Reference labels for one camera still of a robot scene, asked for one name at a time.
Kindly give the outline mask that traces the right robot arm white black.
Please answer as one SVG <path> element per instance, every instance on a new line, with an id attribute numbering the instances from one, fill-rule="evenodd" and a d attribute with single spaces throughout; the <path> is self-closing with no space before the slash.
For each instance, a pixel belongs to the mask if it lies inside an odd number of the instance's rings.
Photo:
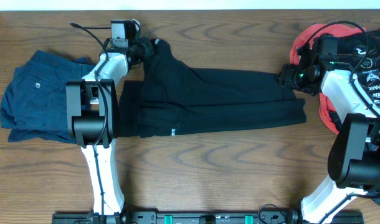
<path id="1" fill-rule="evenodd" d="M 282 86 L 328 97 L 341 128 L 328 156 L 328 175 L 287 213 L 287 223 L 339 223 L 360 216 L 343 215 L 356 198 L 380 202 L 380 111 L 358 82 L 348 63 L 319 62 L 301 67 L 286 64 L 279 74 Z"/>

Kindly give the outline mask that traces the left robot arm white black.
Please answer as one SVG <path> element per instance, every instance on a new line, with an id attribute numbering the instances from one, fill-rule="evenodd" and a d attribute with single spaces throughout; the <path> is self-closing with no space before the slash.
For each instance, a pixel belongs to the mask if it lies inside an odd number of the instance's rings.
<path id="1" fill-rule="evenodd" d="M 67 83 L 67 125 L 85 156 L 92 182 L 93 213 L 99 218 L 119 217 L 125 198 L 119 186 L 115 160 L 120 114 L 116 84 L 154 53 L 149 38 L 113 39 L 100 54 L 95 68 Z"/>

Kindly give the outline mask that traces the black t-shirt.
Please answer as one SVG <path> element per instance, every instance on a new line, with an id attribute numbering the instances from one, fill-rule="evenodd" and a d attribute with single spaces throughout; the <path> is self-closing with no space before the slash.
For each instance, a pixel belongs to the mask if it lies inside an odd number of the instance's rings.
<path id="1" fill-rule="evenodd" d="M 191 68 L 170 45 L 153 39 L 144 79 L 127 80 L 120 97 L 120 137 L 275 128 L 306 122 L 305 100 L 278 85 L 277 75 Z"/>

